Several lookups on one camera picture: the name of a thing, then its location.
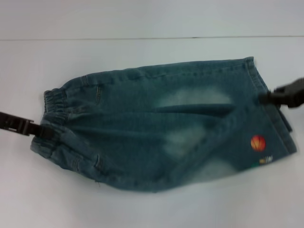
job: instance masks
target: denim shorts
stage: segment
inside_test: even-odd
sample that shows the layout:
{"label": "denim shorts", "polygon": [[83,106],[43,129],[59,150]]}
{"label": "denim shorts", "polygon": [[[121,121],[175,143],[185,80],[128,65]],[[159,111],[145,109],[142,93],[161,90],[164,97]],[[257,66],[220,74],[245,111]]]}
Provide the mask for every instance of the denim shorts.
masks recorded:
{"label": "denim shorts", "polygon": [[161,191],[263,166],[296,151],[252,57],[89,74],[45,92],[31,149],[123,190]]}

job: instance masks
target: elastic waistband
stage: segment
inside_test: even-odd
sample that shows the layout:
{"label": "elastic waistband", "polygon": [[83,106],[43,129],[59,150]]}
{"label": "elastic waistband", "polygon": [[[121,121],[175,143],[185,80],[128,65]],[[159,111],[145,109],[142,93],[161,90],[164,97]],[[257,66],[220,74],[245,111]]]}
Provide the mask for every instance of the elastic waistband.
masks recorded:
{"label": "elastic waistband", "polygon": [[49,158],[60,141],[68,119],[68,114],[65,113],[65,92],[63,89],[46,91],[44,101],[45,112],[40,124],[52,128],[55,134],[50,140],[34,137],[30,148],[41,156]]}

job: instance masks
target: stitching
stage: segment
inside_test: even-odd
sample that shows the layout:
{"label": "stitching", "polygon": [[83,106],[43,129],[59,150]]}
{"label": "stitching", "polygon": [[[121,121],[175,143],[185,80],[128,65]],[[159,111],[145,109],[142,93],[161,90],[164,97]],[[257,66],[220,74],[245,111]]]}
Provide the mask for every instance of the stitching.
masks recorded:
{"label": "stitching", "polygon": [[67,94],[66,94],[66,90],[65,89],[62,90],[62,96],[63,96],[64,99],[67,98]]}
{"label": "stitching", "polygon": [[79,172],[79,159],[77,159],[76,161],[75,161],[75,167],[76,167],[76,170],[77,170],[77,172]]}
{"label": "stitching", "polygon": [[247,70],[247,73],[248,73],[248,75],[250,77],[250,81],[251,81],[251,83],[253,85],[253,88],[254,88],[255,92],[257,92],[258,88],[257,88],[257,85],[255,84],[255,82],[253,80],[254,75],[252,75],[252,71],[251,71],[251,69],[249,69],[249,61],[246,61],[246,70]]}
{"label": "stitching", "polygon": [[102,170],[101,166],[102,166],[102,160],[100,159],[100,156],[98,154],[95,165],[94,165],[94,168],[96,168],[98,171],[101,171]]}
{"label": "stitching", "polygon": [[[247,65],[247,63],[246,62],[242,62],[242,63],[239,63],[239,64],[236,64],[236,65],[231,65],[231,66],[225,66],[225,67],[220,67],[220,68],[216,68],[216,69],[214,69],[214,70],[203,70],[202,72],[204,73],[203,75],[205,75],[206,74],[206,72],[208,71],[209,73],[212,73],[212,72],[214,72],[214,71],[217,71],[217,70],[220,70],[220,69],[229,69],[229,68],[231,68],[231,67],[240,67],[240,66],[242,66],[242,65]],[[164,74],[165,76],[175,76],[175,75],[180,75],[180,74],[173,74],[173,75],[166,75],[166,74]],[[101,83],[98,83],[98,84],[88,84],[88,82],[87,82],[87,75],[86,76],[82,76],[82,77],[84,77],[85,79],[86,79],[86,82],[84,82],[84,84],[85,84],[85,86],[86,87],[94,87],[94,86],[100,86],[100,85],[106,85],[106,84],[112,84],[113,82],[111,81],[111,82],[101,82]],[[156,77],[148,77],[147,75],[144,75],[144,76],[141,76],[141,77],[138,77],[138,78],[136,78],[136,79],[139,79],[139,78],[149,78],[149,79],[154,79],[154,78],[158,78],[157,76]],[[73,90],[73,89],[78,89],[78,88],[82,88],[83,87],[83,85],[82,86],[77,86],[77,87],[72,87],[72,88],[70,88],[69,90]]]}
{"label": "stitching", "polygon": [[98,105],[100,103],[100,96],[101,96],[101,87],[97,86],[96,88],[96,104]]}

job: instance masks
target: seam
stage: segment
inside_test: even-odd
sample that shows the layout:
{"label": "seam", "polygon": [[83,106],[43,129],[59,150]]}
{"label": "seam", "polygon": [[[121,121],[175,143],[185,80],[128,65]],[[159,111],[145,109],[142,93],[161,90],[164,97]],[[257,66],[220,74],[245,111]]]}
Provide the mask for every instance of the seam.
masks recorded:
{"label": "seam", "polygon": [[[242,62],[242,63],[239,63],[239,64],[235,64],[235,65],[230,65],[230,66],[225,66],[225,67],[219,67],[219,68],[216,68],[214,70],[203,70],[202,72],[203,72],[203,75],[208,75],[208,74],[212,74],[212,72],[217,71],[217,70],[229,69],[229,68],[238,67],[238,66],[240,67],[240,66],[243,66],[244,64],[247,66],[247,62],[245,61],[245,62]],[[166,77],[168,77],[168,76],[176,76],[176,75],[180,75],[180,74],[172,74],[172,75],[166,75],[166,74],[164,74],[164,76],[166,76]],[[86,86],[86,87],[94,87],[94,86],[100,86],[100,85],[110,85],[110,84],[113,84],[112,81],[111,82],[101,82],[101,83],[97,83],[97,84],[88,84],[88,82],[87,82],[87,75],[86,76],[82,76],[82,77],[86,78],[86,83],[84,82],[84,84],[85,84],[84,86]],[[143,75],[143,76],[137,77],[136,79],[141,79],[141,78],[154,79],[154,78],[158,78],[158,76],[156,76],[156,77],[148,77],[147,75]],[[82,88],[82,87],[83,87],[83,85],[82,86],[77,86],[77,87],[72,87],[69,90],[74,90],[74,89],[78,89],[78,88]]]}
{"label": "seam", "polygon": [[81,79],[82,79],[83,86],[88,87],[89,86],[89,82],[87,80],[87,76],[86,75],[82,76]]}
{"label": "seam", "polygon": [[98,105],[100,103],[100,96],[101,96],[101,87],[97,86],[96,87],[96,104]]}
{"label": "seam", "polygon": [[288,147],[286,146],[286,143],[285,143],[285,140],[283,139],[283,136],[279,133],[278,128],[276,127],[276,123],[274,123],[274,121],[270,117],[270,114],[265,109],[265,107],[262,107],[262,108],[263,108],[264,113],[266,113],[268,121],[271,123],[271,128],[274,130],[275,134],[277,135],[277,137],[279,138],[280,142],[284,146],[284,149],[290,154],[290,151],[289,151]]}
{"label": "seam", "polygon": [[57,111],[57,106],[55,105],[54,93],[52,93],[52,106],[53,106],[53,112],[56,112]]}
{"label": "seam", "polygon": [[251,81],[251,84],[253,85],[253,87],[254,87],[254,90],[255,90],[255,92],[258,92],[258,89],[257,89],[257,86],[256,86],[256,84],[255,84],[255,82],[254,82],[254,80],[253,80],[253,75],[252,75],[252,73],[250,72],[250,70],[249,70],[249,62],[248,61],[246,61],[246,70],[247,70],[247,73],[248,73],[248,75],[249,75],[249,77],[250,77],[250,81]]}
{"label": "seam", "polygon": [[94,168],[97,169],[98,171],[102,171],[102,160],[101,160],[99,154],[97,155],[97,159],[94,164]]}
{"label": "seam", "polygon": [[77,172],[79,172],[79,159],[76,159],[75,161],[74,161],[74,164],[75,164],[75,168],[76,168],[76,170],[77,170]]}
{"label": "seam", "polygon": [[48,112],[48,108],[47,108],[47,100],[46,100],[46,96],[43,96],[44,99],[44,113]]}
{"label": "seam", "polygon": [[49,152],[49,155],[48,155],[49,159],[53,157],[54,151],[59,147],[59,145],[60,145],[59,140],[56,143],[54,143],[53,145],[54,146],[50,149],[50,152]]}
{"label": "seam", "polygon": [[65,89],[62,89],[62,96],[63,96],[63,99],[67,98],[67,94],[66,94],[66,90]]}

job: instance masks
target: white background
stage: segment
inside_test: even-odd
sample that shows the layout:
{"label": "white background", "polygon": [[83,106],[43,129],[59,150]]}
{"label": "white background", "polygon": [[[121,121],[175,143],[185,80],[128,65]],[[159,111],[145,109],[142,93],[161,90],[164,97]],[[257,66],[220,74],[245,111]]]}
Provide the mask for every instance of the white background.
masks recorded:
{"label": "white background", "polygon": [[[0,0],[0,111],[39,123],[43,92],[69,79],[193,60],[254,56],[275,88],[304,76],[303,11],[302,0]],[[157,194],[65,171],[1,130],[0,227],[302,227],[304,108],[283,111],[297,154]]]}

